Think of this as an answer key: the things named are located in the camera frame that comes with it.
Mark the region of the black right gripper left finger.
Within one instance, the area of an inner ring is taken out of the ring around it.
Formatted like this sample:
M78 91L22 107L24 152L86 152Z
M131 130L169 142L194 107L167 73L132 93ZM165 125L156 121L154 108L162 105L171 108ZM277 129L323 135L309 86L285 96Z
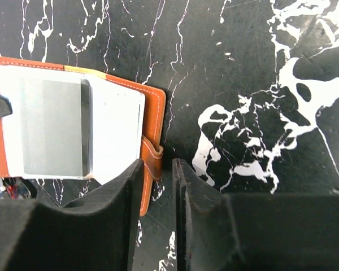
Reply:
M53 207L0 200L0 270L131 270L144 163L90 193Z

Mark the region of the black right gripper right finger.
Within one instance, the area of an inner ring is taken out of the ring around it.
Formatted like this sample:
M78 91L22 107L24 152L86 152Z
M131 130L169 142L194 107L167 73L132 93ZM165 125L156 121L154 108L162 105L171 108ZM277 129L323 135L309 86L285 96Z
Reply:
M172 162L178 270L339 270L339 194L227 193Z

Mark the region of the orange leather card holder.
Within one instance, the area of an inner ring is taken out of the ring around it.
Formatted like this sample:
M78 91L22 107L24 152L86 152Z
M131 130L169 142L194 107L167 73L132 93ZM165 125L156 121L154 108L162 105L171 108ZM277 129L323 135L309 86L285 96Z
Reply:
M144 161L140 215L162 176L163 90L96 71L0 56L0 178L95 179Z

